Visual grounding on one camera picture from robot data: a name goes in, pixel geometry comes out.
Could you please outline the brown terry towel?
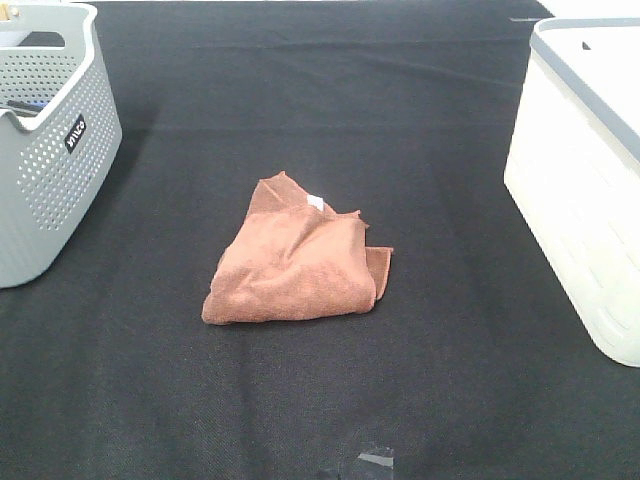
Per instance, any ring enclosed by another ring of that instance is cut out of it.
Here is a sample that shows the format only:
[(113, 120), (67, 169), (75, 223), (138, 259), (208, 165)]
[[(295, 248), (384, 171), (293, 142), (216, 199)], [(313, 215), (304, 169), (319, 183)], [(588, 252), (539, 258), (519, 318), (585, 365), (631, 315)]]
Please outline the brown terry towel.
[(371, 311), (393, 250), (366, 243), (358, 211), (336, 212), (285, 172), (261, 179), (202, 307), (207, 324), (301, 321)]

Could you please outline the black table cloth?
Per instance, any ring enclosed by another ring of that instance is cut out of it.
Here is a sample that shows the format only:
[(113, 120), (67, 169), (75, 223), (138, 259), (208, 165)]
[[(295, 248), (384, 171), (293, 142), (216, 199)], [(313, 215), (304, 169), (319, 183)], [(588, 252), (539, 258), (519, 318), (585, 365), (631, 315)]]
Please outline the black table cloth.
[[(639, 372), (503, 184), (535, 1), (101, 2), (123, 129), (52, 267), (1, 294), (5, 479), (635, 479)], [(258, 180), (394, 250), (366, 315), (210, 326)]]

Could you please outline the clear tape piece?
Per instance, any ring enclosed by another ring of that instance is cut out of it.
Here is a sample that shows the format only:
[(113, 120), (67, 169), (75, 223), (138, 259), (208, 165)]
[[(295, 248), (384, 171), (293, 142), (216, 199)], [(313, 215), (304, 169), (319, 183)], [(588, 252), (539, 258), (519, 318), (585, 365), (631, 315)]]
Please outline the clear tape piece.
[(358, 454), (357, 459), (382, 468), (394, 468), (394, 449), (385, 446), (367, 445)]

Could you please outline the white plastic storage box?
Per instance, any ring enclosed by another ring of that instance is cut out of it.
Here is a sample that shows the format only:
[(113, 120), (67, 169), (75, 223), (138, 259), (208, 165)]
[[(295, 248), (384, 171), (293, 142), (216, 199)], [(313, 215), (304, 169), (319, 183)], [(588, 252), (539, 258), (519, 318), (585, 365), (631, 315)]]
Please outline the white plastic storage box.
[(504, 182), (592, 341), (639, 363), (639, 21), (530, 37)]

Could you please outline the grey perforated plastic basket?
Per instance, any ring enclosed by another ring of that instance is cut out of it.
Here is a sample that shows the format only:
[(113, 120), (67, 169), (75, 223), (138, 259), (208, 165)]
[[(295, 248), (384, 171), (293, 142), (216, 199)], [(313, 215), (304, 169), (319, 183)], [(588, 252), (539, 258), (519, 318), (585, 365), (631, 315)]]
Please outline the grey perforated plastic basket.
[(46, 271), (99, 192), (122, 128), (101, 52), (97, 9), (67, 2), (1, 4), (1, 30), (51, 32), (61, 46), (4, 46), (1, 105), (45, 104), (33, 118), (1, 107), (1, 285)]

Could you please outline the dark item inside basket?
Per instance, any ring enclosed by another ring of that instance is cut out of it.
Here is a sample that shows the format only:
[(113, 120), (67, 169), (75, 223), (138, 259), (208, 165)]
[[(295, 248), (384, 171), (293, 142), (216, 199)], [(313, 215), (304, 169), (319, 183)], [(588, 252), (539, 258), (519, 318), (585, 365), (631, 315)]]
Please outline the dark item inside basket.
[(2, 104), (1, 107), (14, 112), (17, 116), (33, 118), (44, 109), (45, 104), (8, 100), (6, 103)]

